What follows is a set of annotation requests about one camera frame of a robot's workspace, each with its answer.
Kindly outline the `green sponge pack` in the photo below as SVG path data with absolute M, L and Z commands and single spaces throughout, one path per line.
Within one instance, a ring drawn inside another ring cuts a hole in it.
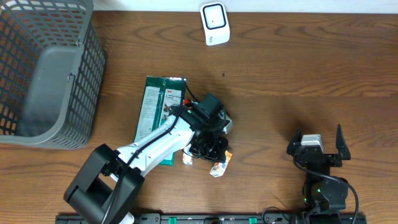
M 119 157 L 146 175 L 187 146 L 193 131 L 181 117 L 184 98 L 184 79 L 147 77 L 134 143 Z

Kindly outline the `green lid jar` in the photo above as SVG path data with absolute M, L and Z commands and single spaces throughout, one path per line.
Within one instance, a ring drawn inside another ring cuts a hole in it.
M 222 133 L 223 134 L 228 134 L 233 128 L 232 119 L 225 112 L 221 112 L 220 113 L 220 118 L 226 120 L 225 124 L 224 124 L 224 127 L 222 129 Z

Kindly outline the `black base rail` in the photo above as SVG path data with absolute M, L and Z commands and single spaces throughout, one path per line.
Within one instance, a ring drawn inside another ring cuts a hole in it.
M 221 224 L 260 224 L 264 223 L 304 223 L 300 215 L 297 215 L 293 221 L 289 222 L 290 214 L 267 213 L 262 216 L 256 214 L 250 215 L 161 215 L 158 213 L 144 213 L 134 215 L 134 223 L 140 224 L 204 224 L 204 223 L 221 223 Z M 341 215 L 312 215 L 310 223 L 352 223 L 353 214 Z M 56 224 L 84 224 L 86 222 L 79 215 L 57 215 L 55 217 Z

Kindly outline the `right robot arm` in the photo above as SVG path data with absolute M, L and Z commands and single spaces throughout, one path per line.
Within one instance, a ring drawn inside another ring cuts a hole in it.
M 346 208 L 349 183 L 342 177 L 330 175 L 332 167 L 341 167 L 351 159 L 340 125 L 336 130 L 337 153 L 325 153 L 319 134 L 298 132 L 287 146 L 293 163 L 305 172 L 302 187 L 305 209 L 293 223 L 341 223 L 340 211 Z

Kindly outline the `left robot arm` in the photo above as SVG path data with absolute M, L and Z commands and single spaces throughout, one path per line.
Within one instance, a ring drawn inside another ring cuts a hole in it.
M 224 162 L 231 125 L 221 105 L 176 106 L 164 124 L 142 139 L 116 150 L 98 146 L 63 199 L 87 223 L 134 223 L 131 208 L 145 176 L 168 155 L 186 147 L 200 159 Z

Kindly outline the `orange juice carton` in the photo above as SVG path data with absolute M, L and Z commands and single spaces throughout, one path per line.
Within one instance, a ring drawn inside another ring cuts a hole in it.
M 191 144 L 183 149 L 182 161 L 185 165 L 193 164 L 193 154 L 190 152 Z
M 225 156 L 226 159 L 224 162 L 216 162 L 214 164 L 214 166 L 210 170 L 210 175 L 212 175 L 213 177 L 221 177 L 224 175 L 233 154 L 229 151 L 225 151 Z

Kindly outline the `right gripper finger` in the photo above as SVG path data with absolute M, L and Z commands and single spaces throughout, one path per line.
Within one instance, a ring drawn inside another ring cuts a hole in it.
M 301 146 L 302 141 L 302 132 L 299 129 L 297 134 L 293 137 L 293 139 L 289 142 L 287 146 L 287 154 L 293 156 L 298 147 Z
M 339 152 L 340 155 L 350 155 L 349 148 L 346 144 L 346 141 L 343 136 L 343 131 L 341 128 L 341 125 L 338 124 L 337 130 L 336 130 L 336 143 L 335 146 Z

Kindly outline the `grey plastic mesh basket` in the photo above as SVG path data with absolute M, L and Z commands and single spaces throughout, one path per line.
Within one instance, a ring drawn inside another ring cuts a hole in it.
M 91 0 L 1 2 L 1 142 L 79 149 L 106 64 Z

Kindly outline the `white barcode scanner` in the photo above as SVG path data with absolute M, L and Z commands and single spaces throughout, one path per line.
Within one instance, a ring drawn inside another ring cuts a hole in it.
M 200 8 L 201 21 L 207 46 L 227 43 L 230 26 L 226 8 L 222 2 L 210 2 Z

